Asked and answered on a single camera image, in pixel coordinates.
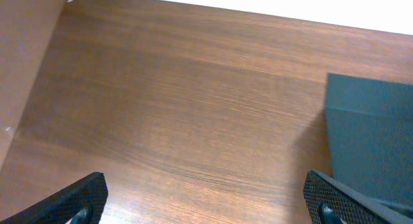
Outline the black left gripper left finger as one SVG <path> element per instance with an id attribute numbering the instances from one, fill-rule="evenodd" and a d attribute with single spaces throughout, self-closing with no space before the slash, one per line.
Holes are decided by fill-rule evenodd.
<path id="1" fill-rule="evenodd" d="M 1 224 L 98 224 L 108 198 L 105 176 L 93 172 L 27 209 L 1 221 Z"/>

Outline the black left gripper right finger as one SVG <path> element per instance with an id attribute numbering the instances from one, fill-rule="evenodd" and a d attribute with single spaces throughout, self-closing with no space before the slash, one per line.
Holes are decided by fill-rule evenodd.
<path id="1" fill-rule="evenodd" d="M 412 224 L 412 207 L 367 197 L 316 170 L 307 173 L 303 197 L 316 224 Z"/>

